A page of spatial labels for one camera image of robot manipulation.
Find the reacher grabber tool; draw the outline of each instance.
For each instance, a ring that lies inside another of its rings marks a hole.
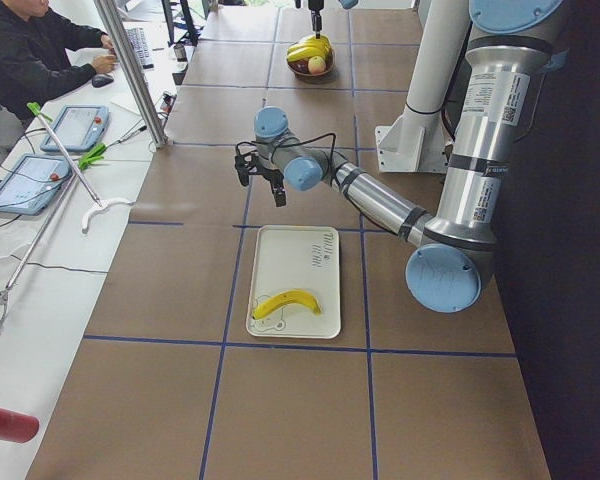
[[[27,265],[27,261],[29,260],[29,257],[31,257],[33,250],[38,246],[38,242],[40,241],[40,238],[42,237],[45,230],[47,229],[47,227],[53,220],[53,217],[55,216],[56,212],[60,208],[60,205],[62,205],[62,200],[64,199],[64,196],[67,194],[67,192],[69,190],[71,190],[71,187],[73,187],[73,185],[75,183],[76,183],[76,177],[74,176],[69,180],[67,185],[62,189],[62,191],[60,192],[60,195],[58,197],[58,200],[55,202],[53,207],[51,207],[51,210],[49,211],[49,215],[47,215],[47,218],[44,220],[44,223],[40,227],[40,230],[38,230],[38,233],[36,233],[36,236],[31,241],[31,245],[29,245],[29,248],[27,249],[25,254],[22,256],[20,263],[18,264],[18,266],[14,270],[13,274],[11,275],[11,278],[7,282],[7,285],[4,287],[4,289],[0,290],[0,305],[2,305],[2,317],[0,317],[0,333],[2,333],[2,327],[4,325],[4,321],[7,319],[7,306],[9,303],[9,292],[15,286],[16,281],[18,280],[18,277],[22,273],[22,270],[24,269],[24,267]]]
[[[51,139],[60,149],[62,156],[67,159],[67,162],[69,162],[73,173],[76,174],[76,176],[80,180],[80,183],[84,185],[84,188],[87,189],[87,192],[89,192],[89,195],[95,202],[95,204],[89,210],[87,210],[87,212],[82,217],[82,233],[87,233],[89,231],[89,222],[91,221],[91,217],[93,215],[101,213],[113,205],[133,205],[133,202],[131,200],[127,200],[126,198],[121,197],[110,198],[108,200],[101,200],[100,197],[93,190],[85,176],[80,171],[78,165],[76,165],[73,159],[71,158],[71,155],[69,155],[67,149],[64,147],[64,145],[62,145],[62,142],[60,142],[60,139],[56,135],[56,132],[53,131],[51,125],[49,125],[49,122],[47,122],[45,115],[40,111],[40,105],[38,105],[35,102],[31,102],[28,103],[27,106],[29,107],[29,110],[31,110],[33,114],[38,118],[38,120],[40,120],[42,126],[45,128]]]

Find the dark wall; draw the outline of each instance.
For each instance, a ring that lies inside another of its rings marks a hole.
[[[600,479],[600,2],[547,76],[494,218],[496,278],[553,480]]]

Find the keyboard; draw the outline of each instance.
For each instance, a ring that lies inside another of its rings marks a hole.
[[[127,38],[129,39],[129,43],[131,43],[133,50],[136,52],[136,57],[138,57],[140,66],[145,70],[147,68],[153,68],[153,59],[149,52],[149,44],[147,43],[144,29],[142,27],[128,28]]]

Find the person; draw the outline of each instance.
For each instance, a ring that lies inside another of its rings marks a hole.
[[[65,49],[108,49],[91,63],[72,66]],[[0,0],[0,104],[23,124],[33,118],[28,102],[42,105],[113,70],[109,36],[75,25],[54,12],[49,0]]]

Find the computer mouse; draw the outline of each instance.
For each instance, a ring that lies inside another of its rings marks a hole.
[[[107,73],[98,73],[91,79],[91,85],[96,88],[104,87],[113,82],[113,77]]]

